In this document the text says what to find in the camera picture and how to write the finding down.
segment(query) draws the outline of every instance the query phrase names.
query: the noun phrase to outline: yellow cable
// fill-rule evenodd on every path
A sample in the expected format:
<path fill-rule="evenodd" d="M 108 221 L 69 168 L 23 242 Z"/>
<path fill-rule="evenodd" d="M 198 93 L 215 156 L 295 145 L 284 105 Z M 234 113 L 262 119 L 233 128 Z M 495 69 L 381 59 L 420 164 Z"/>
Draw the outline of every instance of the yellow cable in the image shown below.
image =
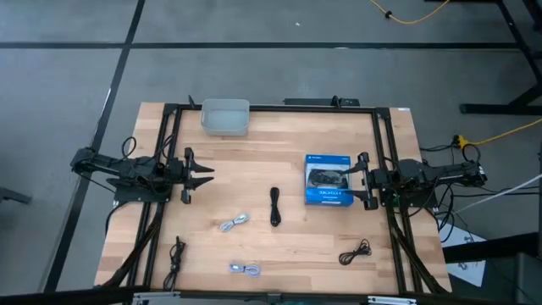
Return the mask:
<path fill-rule="evenodd" d="M 465 145 L 467 145 L 467 144 L 482 145 L 482 144 L 485 144 L 485 143 L 489 143 L 489 142 L 491 142 L 491 141 L 495 141 L 495 140 L 497 140 L 497 139 L 501 139 L 503 136 L 508 136 L 508 135 L 510 135 L 510 134 L 513 134 L 514 132 L 517 132 L 517 131 L 520 131 L 520 130 L 524 130 L 524 129 L 526 129 L 526 128 L 528 128 L 528 127 L 531 127 L 531 126 L 533 126 L 533 125 L 536 125 L 536 124 L 538 124 L 538 123 L 540 123 L 540 122 L 542 122 L 542 119 L 537 119 L 537 120 L 535 120 L 533 123 L 529 123 L 529 124 L 527 124 L 527 125 L 524 125 L 524 126 L 521 126 L 521 127 L 517 127 L 516 129 L 507 131 L 507 132 L 505 132 L 505 133 L 503 133 L 503 134 L 501 134 L 501 135 L 493 136 L 493 137 L 491 137 L 491 138 L 489 138 L 489 139 L 482 140 L 482 141 L 476 141 L 476 142 L 474 142 L 474 141 L 469 141 L 469 140 L 465 139 L 463 136 L 459 136 L 459 139 L 458 139 L 458 141 L 459 141 L 459 148 L 463 148 L 463 147 L 464 147 Z"/>
<path fill-rule="evenodd" d="M 369 0 L 369 1 L 371 1 L 374 5 L 376 5 L 376 7 L 379 8 L 379 9 L 382 11 L 382 13 L 384 13 L 384 14 L 388 13 L 388 11 L 385 10 L 384 8 L 382 8 L 382 7 L 380 6 L 380 4 L 378 4 L 376 1 L 374 1 L 374 0 Z M 418 19 L 418 20 L 414 20 L 414 21 L 403 21 L 403 20 L 401 20 L 401 19 L 397 19 L 393 14 L 390 14 L 389 17 L 392 18 L 393 20 L 399 22 L 400 24 L 403 24 L 403 25 L 414 25 L 414 24 L 416 24 L 416 23 L 418 23 L 418 22 L 420 22 L 420 21 L 424 21 L 424 20 L 426 20 L 427 18 L 433 16 L 436 12 L 438 12 L 441 8 L 443 8 L 446 4 L 448 4 L 449 1 L 450 1 L 450 0 L 444 1 L 438 8 L 435 8 L 433 12 L 431 12 L 431 13 L 429 13 L 429 14 L 423 16 L 422 18 L 420 18 L 420 19 Z"/>

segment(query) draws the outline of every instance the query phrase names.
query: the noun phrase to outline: white wire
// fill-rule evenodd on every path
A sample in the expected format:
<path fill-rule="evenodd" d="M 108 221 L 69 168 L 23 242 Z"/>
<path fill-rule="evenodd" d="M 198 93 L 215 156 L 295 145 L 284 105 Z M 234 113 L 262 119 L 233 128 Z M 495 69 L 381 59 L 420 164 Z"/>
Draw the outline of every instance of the white wire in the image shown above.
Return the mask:
<path fill-rule="evenodd" d="M 251 277 L 260 276 L 260 267 L 256 265 L 239 265 L 236 263 L 230 264 L 231 273 L 244 273 L 250 275 Z"/>
<path fill-rule="evenodd" d="M 220 230 L 223 232 L 227 232 L 231 230 L 231 228 L 234 227 L 234 225 L 242 224 L 247 222 L 251 218 L 251 215 L 248 213 L 243 213 L 239 216 L 237 216 L 236 219 L 233 219 L 231 221 L 226 221 L 225 223 L 220 225 Z"/>
<path fill-rule="evenodd" d="M 519 190 L 520 188 L 522 188 L 522 187 L 524 187 L 524 186 L 527 186 L 527 185 L 529 185 L 529 184 L 535 182 L 536 180 L 538 180 L 538 179 L 540 179 L 540 178 L 542 178 L 542 174 L 537 175 L 537 176 L 534 177 L 533 179 L 531 179 L 531 180 L 529 180 L 529 181 L 527 181 L 527 182 L 524 182 L 524 183 L 522 183 L 521 185 L 516 186 L 516 187 L 514 187 L 514 188 L 512 188 L 512 189 L 510 189 L 510 190 L 502 191 L 502 192 L 500 192 L 500 193 L 498 193 L 498 194 L 495 194 L 495 195 L 493 195 L 493 196 L 491 196 L 491 197 L 487 197 L 487 198 L 482 199 L 482 200 L 480 200 L 480 201 L 477 201 L 477 202 L 475 202 L 475 203 L 471 203 L 471 204 L 467 205 L 465 208 L 460 208 L 460 209 L 458 209 L 458 210 L 456 211 L 456 214 L 459 214 L 459 213 L 461 213 L 461 212 L 464 212 L 466 209 L 474 208 L 474 207 L 476 207 L 477 205 L 479 205 L 479 204 L 481 204 L 481 203 L 484 203 L 484 202 L 487 202 L 487 201 L 489 201 L 489 200 L 491 200 L 491 199 L 494 199 L 494 198 L 497 198 L 497 197 L 506 195 L 506 194 L 508 194 L 508 193 L 510 193 L 510 192 Z"/>

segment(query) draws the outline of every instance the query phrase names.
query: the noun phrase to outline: gray plastic bin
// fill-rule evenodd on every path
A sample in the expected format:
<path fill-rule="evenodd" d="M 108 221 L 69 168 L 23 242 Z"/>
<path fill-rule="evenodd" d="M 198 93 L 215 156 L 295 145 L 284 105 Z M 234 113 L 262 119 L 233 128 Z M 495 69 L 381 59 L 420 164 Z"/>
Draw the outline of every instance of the gray plastic bin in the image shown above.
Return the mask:
<path fill-rule="evenodd" d="M 202 127 L 209 136 L 244 136 L 249 111 L 247 100 L 206 99 L 202 106 Z"/>

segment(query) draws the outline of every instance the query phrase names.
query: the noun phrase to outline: wooden table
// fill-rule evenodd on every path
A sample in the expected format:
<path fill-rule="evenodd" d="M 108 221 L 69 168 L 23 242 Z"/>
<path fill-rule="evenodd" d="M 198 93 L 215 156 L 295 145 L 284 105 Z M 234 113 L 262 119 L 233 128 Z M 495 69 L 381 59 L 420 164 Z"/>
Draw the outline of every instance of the wooden table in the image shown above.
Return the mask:
<path fill-rule="evenodd" d="M 162 103 L 143 103 L 135 123 L 133 156 L 153 155 Z M 420 159 L 418 140 L 408 109 L 390 110 L 399 158 Z M 397 284 L 385 210 L 366 211 L 358 200 L 349 208 L 304 204 L 304 158 L 308 153 L 350 155 L 367 151 L 370 169 L 378 168 L 372 120 L 368 114 L 252 112 L 247 136 L 207 136 L 199 111 L 183 111 L 176 151 L 192 147 L 196 161 L 215 169 L 215 179 L 192 192 L 192 204 L 180 201 L 175 187 L 166 204 L 152 288 L 162 289 L 169 272 L 169 249 L 175 236 L 186 242 L 176 288 L 198 291 L 282 291 L 306 293 L 396 294 Z M 361 173 L 352 176 L 362 189 Z M 269 223 L 272 186 L 280 189 L 282 223 Z M 251 219 L 228 233 L 220 224 L 241 213 Z M 141 204 L 121 208 L 112 217 L 96 283 L 107 280 L 134 246 Z M 419 257 L 438 282 L 450 290 L 439 233 L 422 211 L 412 217 Z M 362 238 L 373 255 L 338 262 Z M 407 287 L 412 289 L 408 259 L 403 253 Z M 147 255 L 141 256 L 136 284 L 143 278 Z M 256 263 L 259 278 L 231 274 L 229 263 Z"/>

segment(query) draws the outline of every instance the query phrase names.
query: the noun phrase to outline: usb cable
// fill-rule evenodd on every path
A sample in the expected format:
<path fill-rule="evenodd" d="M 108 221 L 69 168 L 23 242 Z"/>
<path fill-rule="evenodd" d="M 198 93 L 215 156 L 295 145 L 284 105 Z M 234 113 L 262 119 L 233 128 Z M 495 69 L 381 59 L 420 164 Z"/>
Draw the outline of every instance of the usb cable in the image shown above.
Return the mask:
<path fill-rule="evenodd" d="M 239 265 L 235 263 L 230 264 L 230 272 L 231 273 L 244 273 L 247 275 L 250 275 L 251 277 L 259 277 L 260 276 L 260 267 L 256 265 Z"/>
<path fill-rule="evenodd" d="M 239 216 L 237 216 L 236 219 L 233 219 L 231 221 L 226 221 L 225 223 L 220 225 L 220 230 L 223 232 L 227 232 L 231 230 L 231 228 L 234 227 L 234 225 L 239 225 L 247 222 L 251 218 L 251 215 L 248 213 L 243 213 Z"/>

